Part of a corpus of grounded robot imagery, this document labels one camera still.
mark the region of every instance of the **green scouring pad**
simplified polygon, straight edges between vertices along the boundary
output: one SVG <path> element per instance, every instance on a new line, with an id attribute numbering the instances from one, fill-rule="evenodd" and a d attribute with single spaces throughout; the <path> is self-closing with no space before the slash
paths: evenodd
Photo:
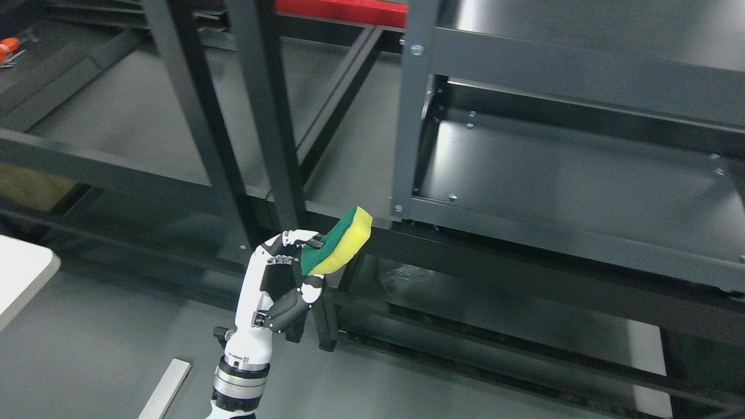
<path id="1" fill-rule="evenodd" d="M 360 207 L 352 207 L 326 234 L 323 247 L 302 248 L 300 268 L 303 275 L 326 275 L 338 271 L 362 249 L 370 238 L 373 217 Z"/>

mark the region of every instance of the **black metal shelf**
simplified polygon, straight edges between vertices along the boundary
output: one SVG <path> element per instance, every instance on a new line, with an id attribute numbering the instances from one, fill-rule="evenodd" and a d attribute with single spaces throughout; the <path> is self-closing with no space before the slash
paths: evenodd
<path id="1" fill-rule="evenodd" d="M 745 128 L 745 10 L 727 1 L 447 1 L 431 73 Z"/>
<path id="2" fill-rule="evenodd" d="M 743 291 L 745 210 L 721 158 L 449 110 L 416 219 Z"/>

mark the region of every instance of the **metal bar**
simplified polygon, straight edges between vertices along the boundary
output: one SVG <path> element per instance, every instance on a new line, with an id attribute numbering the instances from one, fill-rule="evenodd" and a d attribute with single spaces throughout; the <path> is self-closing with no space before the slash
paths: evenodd
<path id="1" fill-rule="evenodd" d="M 162 419 L 176 396 L 176 392 L 179 391 L 189 369 L 191 369 L 191 364 L 174 358 L 137 418 Z"/>
<path id="2" fill-rule="evenodd" d="M 261 232 L 246 198 L 197 33 L 193 6 L 185 0 L 147 0 L 142 6 L 216 198 L 223 204 L 223 216 L 241 228 L 247 246 L 253 248 L 261 242 Z"/>
<path id="3" fill-rule="evenodd" d="M 274 1 L 227 2 L 261 154 L 276 199 L 278 230 L 307 225 L 282 67 Z"/>
<path id="4" fill-rule="evenodd" d="M 337 219 L 312 213 L 311 228 Z M 406 223 L 372 229 L 364 252 L 622 318 L 745 346 L 745 304 L 721 292 L 480 236 Z"/>
<path id="5" fill-rule="evenodd" d="M 351 46 L 360 31 L 369 25 L 353 22 L 337 22 L 328 19 L 277 14 L 280 34 L 283 37 Z"/>
<path id="6" fill-rule="evenodd" d="M 157 196 L 170 205 L 221 214 L 215 192 L 196 180 L 181 180 L 163 173 L 161 167 L 1 127 L 0 161 L 143 199 Z"/>
<path id="7" fill-rule="evenodd" d="M 359 335 L 357 333 L 340 333 L 340 340 L 347 341 L 362 347 L 367 347 L 379 353 L 408 359 L 417 364 L 437 368 L 464 377 L 499 385 L 511 390 L 520 391 L 542 399 L 550 400 L 566 406 L 584 409 L 600 415 L 612 418 L 635 418 L 635 419 L 658 419 L 659 417 L 638 412 L 634 409 L 619 406 L 602 400 L 593 399 L 574 392 L 563 391 L 557 388 L 542 385 L 536 382 L 519 379 L 506 374 L 489 371 L 474 365 L 431 355 L 418 350 L 403 347 L 390 342 Z"/>
<path id="8" fill-rule="evenodd" d="M 349 105 L 354 101 L 362 83 L 377 60 L 380 51 L 375 46 L 382 33 L 382 29 L 376 28 L 374 31 L 366 29 L 360 34 L 350 52 L 353 54 L 351 63 L 342 63 L 342 66 L 347 64 L 348 67 L 345 68 L 316 119 L 305 132 L 297 149 L 303 182 L 310 177 L 323 151 L 339 128 Z"/>
<path id="9" fill-rule="evenodd" d="M 0 198 L 0 213 L 11 215 L 23 220 L 47 225 L 68 233 L 89 237 L 99 242 L 116 245 L 134 251 L 141 251 L 153 256 L 185 263 L 197 268 L 222 272 L 234 277 L 243 277 L 243 265 L 237 262 L 220 259 L 213 256 L 205 256 L 201 253 L 192 252 L 182 248 L 174 248 L 163 243 L 152 242 L 134 236 L 125 230 L 111 226 L 98 225 L 90 227 L 89 222 L 74 220 L 70 217 L 62 217 L 56 214 L 48 214 L 12 204 Z"/>
<path id="10" fill-rule="evenodd" d="M 745 286 L 745 265 L 580 228 L 494 215 L 428 198 L 409 200 L 417 221 L 665 275 L 726 291 Z"/>
<path id="11" fill-rule="evenodd" d="M 427 79 L 433 59 L 434 29 L 440 11 L 439 1 L 411 0 L 408 4 L 391 200 L 391 213 L 401 218 L 408 218 L 410 215 L 409 198 L 413 187 L 419 138 L 422 135 L 422 108 L 425 104 Z"/>
<path id="12" fill-rule="evenodd" d="M 331 299 L 335 304 L 354 306 L 356 309 L 365 309 L 375 315 L 401 321 L 406 324 L 413 324 L 423 329 L 444 333 L 500 350 L 507 350 L 534 359 L 561 364 L 576 370 L 588 371 L 631 384 L 653 388 L 669 393 L 670 395 L 684 397 L 710 406 L 724 409 L 745 407 L 745 397 L 738 394 L 717 391 L 711 388 L 702 388 L 695 383 L 574 353 L 569 350 L 540 344 L 505 333 L 494 332 L 384 301 L 347 292 L 334 292 Z"/>

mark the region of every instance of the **red panel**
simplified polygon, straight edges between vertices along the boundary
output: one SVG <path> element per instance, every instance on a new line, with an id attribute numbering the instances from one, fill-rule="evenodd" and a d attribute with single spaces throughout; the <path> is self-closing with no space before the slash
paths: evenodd
<path id="1" fill-rule="evenodd" d="M 403 28 L 406 4 L 379 0 L 276 0 L 278 12 Z"/>

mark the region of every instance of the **white table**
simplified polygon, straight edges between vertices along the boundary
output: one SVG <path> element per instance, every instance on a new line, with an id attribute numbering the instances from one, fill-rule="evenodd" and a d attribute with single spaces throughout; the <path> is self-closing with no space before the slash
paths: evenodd
<path id="1" fill-rule="evenodd" d="M 0 331 L 59 268 L 49 249 L 0 235 Z"/>

